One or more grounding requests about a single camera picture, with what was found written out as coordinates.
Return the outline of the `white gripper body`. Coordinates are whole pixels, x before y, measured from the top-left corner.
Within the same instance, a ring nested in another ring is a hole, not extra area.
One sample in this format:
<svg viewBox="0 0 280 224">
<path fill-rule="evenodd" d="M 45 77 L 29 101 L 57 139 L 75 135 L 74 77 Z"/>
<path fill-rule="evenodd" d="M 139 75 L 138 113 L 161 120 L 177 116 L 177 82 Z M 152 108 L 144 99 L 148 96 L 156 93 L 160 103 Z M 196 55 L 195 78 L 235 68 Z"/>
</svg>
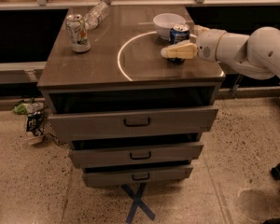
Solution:
<svg viewBox="0 0 280 224">
<path fill-rule="evenodd" d="M 221 38 L 226 34 L 225 30 L 210 29 L 197 36 L 197 55 L 208 62 L 218 62 L 217 49 Z"/>
</svg>

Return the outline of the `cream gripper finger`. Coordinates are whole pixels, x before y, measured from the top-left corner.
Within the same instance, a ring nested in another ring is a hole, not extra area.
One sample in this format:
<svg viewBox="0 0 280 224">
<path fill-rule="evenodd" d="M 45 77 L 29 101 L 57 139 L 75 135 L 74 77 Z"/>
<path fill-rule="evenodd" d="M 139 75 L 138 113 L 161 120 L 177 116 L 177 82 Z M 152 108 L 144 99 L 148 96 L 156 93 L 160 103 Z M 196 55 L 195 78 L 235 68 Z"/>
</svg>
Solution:
<svg viewBox="0 0 280 224">
<path fill-rule="evenodd" d="M 193 34 L 199 36 L 200 34 L 209 31 L 209 28 L 203 27 L 201 25 L 195 25 L 193 27 Z"/>
<path fill-rule="evenodd" d="M 189 40 L 170 45 L 161 50 L 164 58 L 193 59 L 197 55 L 197 46 Z"/>
</svg>

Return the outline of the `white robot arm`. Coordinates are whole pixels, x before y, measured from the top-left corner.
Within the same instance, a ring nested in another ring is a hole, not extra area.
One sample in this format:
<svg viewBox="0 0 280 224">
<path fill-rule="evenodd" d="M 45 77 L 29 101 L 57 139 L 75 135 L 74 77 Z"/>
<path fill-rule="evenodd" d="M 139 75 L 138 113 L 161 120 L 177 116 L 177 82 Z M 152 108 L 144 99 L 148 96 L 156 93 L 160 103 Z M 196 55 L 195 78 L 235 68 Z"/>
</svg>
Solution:
<svg viewBox="0 0 280 224">
<path fill-rule="evenodd" d="M 224 63 L 254 79 L 280 78 L 280 30 L 261 27 L 251 35 L 229 33 L 195 25 L 196 42 L 181 41 L 161 50 L 164 58 L 193 59 Z"/>
</svg>

